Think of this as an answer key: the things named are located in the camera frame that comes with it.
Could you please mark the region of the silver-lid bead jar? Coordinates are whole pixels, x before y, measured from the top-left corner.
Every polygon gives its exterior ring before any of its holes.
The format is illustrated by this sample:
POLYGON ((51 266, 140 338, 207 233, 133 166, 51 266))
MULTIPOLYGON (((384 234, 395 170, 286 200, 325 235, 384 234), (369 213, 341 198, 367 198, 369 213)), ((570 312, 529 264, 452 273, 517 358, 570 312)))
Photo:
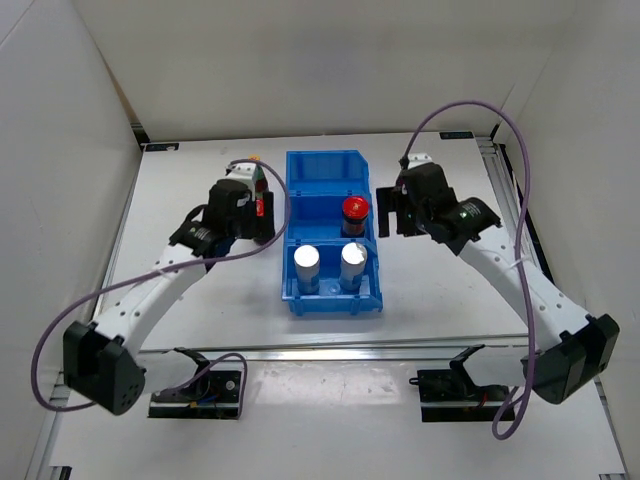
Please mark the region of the silver-lid bead jar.
POLYGON ((294 252, 297 288, 301 295, 313 295, 319 291, 320 255, 316 247, 301 245, 294 252))
POLYGON ((357 242, 346 244, 341 251, 339 283, 343 290, 357 291, 362 283, 368 252, 357 242))

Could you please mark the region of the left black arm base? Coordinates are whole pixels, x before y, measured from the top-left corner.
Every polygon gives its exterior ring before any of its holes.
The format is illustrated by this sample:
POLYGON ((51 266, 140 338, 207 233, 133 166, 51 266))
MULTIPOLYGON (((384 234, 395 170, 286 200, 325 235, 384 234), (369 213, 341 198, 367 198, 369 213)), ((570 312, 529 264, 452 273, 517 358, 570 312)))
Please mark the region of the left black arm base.
POLYGON ((239 420, 246 393, 248 362, 240 353, 209 360, 202 353, 176 348, 196 365, 195 380, 184 387, 153 393, 147 417, 175 420, 239 420))

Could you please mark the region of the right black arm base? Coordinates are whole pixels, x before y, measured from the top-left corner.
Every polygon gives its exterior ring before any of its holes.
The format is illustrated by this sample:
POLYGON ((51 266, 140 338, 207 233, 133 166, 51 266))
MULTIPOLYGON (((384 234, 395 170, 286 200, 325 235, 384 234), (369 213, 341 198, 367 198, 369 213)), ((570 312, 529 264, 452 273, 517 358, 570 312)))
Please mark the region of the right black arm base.
POLYGON ((492 422, 509 393, 504 385, 478 386, 463 370, 463 363, 483 344, 465 349, 447 369, 418 370, 409 379, 418 388, 423 423, 492 422))

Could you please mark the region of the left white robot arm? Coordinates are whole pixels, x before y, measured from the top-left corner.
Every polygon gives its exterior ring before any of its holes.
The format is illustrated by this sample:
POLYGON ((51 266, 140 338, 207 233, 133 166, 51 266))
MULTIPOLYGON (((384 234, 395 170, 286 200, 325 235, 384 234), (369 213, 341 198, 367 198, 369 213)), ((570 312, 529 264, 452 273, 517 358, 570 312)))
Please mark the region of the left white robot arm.
POLYGON ((206 395, 209 361, 175 347, 146 361, 145 339, 174 303, 228 255, 238 239, 265 244, 275 236, 273 194, 266 180, 221 179, 207 204, 194 208, 170 236, 150 278, 133 287, 88 325, 72 323, 63 335, 65 384, 114 415, 145 393, 206 395))

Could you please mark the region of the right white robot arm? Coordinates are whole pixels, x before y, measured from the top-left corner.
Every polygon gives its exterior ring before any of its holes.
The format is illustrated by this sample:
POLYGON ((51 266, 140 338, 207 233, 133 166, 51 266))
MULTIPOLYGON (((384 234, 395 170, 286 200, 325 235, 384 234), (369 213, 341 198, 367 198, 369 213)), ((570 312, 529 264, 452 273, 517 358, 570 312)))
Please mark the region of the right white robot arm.
POLYGON ((595 316, 562 293, 524 258, 499 216, 482 200, 457 199, 444 170, 427 156, 409 156, 391 187, 376 191, 379 235, 427 235, 445 245, 498 292, 528 329, 528 345, 503 353, 474 346, 450 362, 449 387, 470 400, 484 387, 524 386, 558 405, 609 364, 620 333, 608 314, 595 316))

